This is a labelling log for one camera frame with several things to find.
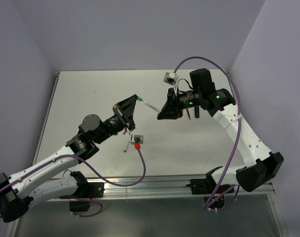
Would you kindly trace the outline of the white green-tip pen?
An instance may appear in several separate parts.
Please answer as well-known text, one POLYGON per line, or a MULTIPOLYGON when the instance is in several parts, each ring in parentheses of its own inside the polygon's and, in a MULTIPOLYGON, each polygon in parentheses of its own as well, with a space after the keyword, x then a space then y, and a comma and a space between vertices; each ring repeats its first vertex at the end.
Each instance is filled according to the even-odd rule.
POLYGON ((142 100, 143 104, 146 105, 147 107, 151 108, 152 110, 156 111, 158 114, 161 112, 161 109, 158 107, 154 106, 153 104, 149 103, 148 101, 142 100))

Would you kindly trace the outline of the red pink pen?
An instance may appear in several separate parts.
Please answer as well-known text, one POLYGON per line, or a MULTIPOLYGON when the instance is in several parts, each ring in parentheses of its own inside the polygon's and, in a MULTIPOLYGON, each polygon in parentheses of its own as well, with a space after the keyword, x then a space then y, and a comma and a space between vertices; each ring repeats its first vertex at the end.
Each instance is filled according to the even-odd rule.
POLYGON ((186 111, 187 111, 187 116, 188 116, 188 119, 189 119, 189 120, 191 120, 191 116, 190 116, 190 112, 189 112, 189 110, 188 110, 188 109, 186 109, 186 111))

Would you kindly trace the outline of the black orange highlighter pen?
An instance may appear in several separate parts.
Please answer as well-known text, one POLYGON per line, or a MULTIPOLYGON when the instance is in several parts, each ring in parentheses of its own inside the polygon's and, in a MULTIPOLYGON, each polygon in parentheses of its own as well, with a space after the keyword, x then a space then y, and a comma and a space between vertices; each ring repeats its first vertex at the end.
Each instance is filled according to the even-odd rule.
POLYGON ((199 112, 199 107, 198 106, 194 107, 194 117, 195 118, 200 118, 200 112, 199 112))

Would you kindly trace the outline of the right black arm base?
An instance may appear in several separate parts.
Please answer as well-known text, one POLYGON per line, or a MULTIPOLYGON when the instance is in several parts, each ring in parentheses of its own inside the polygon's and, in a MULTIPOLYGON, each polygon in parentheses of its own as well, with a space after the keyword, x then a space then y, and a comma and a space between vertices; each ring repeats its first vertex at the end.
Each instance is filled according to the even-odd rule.
MULTIPOLYGON (((186 187, 190 188, 192 195, 210 195, 216 187, 216 183, 210 177, 190 179, 186 187)), ((233 193, 234 191, 232 185, 220 185, 211 201, 227 190, 229 190, 228 193, 233 193)))

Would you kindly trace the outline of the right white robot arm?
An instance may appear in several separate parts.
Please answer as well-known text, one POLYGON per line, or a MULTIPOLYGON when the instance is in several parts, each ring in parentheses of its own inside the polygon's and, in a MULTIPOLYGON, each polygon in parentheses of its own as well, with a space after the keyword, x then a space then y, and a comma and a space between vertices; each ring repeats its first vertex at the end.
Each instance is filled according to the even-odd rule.
POLYGON ((282 154, 273 152, 260 140, 238 112, 237 102, 231 93, 224 88, 216 89, 209 70, 198 69, 189 75, 192 83, 190 90, 180 92, 178 76, 166 73, 163 80, 171 88, 157 119, 179 119, 184 109, 201 107, 226 131, 244 162, 241 166, 211 170, 205 182, 207 190, 215 193, 225 184, 239 185, 243 190, 252 192, 273 179, 284 161, 282 154))

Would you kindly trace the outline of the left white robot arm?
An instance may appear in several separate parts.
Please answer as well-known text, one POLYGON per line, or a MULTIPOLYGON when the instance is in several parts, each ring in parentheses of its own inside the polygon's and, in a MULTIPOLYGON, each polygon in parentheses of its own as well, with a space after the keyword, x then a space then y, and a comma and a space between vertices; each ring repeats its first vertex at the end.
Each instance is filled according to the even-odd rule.
POLYGON ((102 121, 96 114, 87 115, 78 127, 78 133, 58 151, 43 161, 12 175, 0 173, 0 219, 5 223, 22 217, 42 202, 55 198, 85 201, 89 184, 79 171, 68 177, 52 180, 52 177, 81 163, 88 166, 100 179, 114 186, 130 187, 140 183, 144 176, 133 183, 121 184, 103 177, 88 163, 98 153, 98 144, 121 131, 130 134, 135 129, 134 109, 141 97, 136 94, 116 103, 113 116, 102 121))

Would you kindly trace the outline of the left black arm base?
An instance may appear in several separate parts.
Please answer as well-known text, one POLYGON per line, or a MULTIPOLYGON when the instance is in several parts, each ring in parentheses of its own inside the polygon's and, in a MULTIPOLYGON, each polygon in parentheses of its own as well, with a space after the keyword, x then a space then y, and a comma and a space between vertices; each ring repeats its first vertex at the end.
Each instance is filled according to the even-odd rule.
POLYGON ((69 210, 72 215, 77 217, 93 217, 100 214, 103 205, 94 198, 102 198, 104 193, 104 182, 88 182, 84 185, 78 185, 77 190, 72 195, 63 195, 59 199, 69 200, 69 210), (97 204, 100 209, 93 214, 82 214, 87 212, 93 204, 97 204))

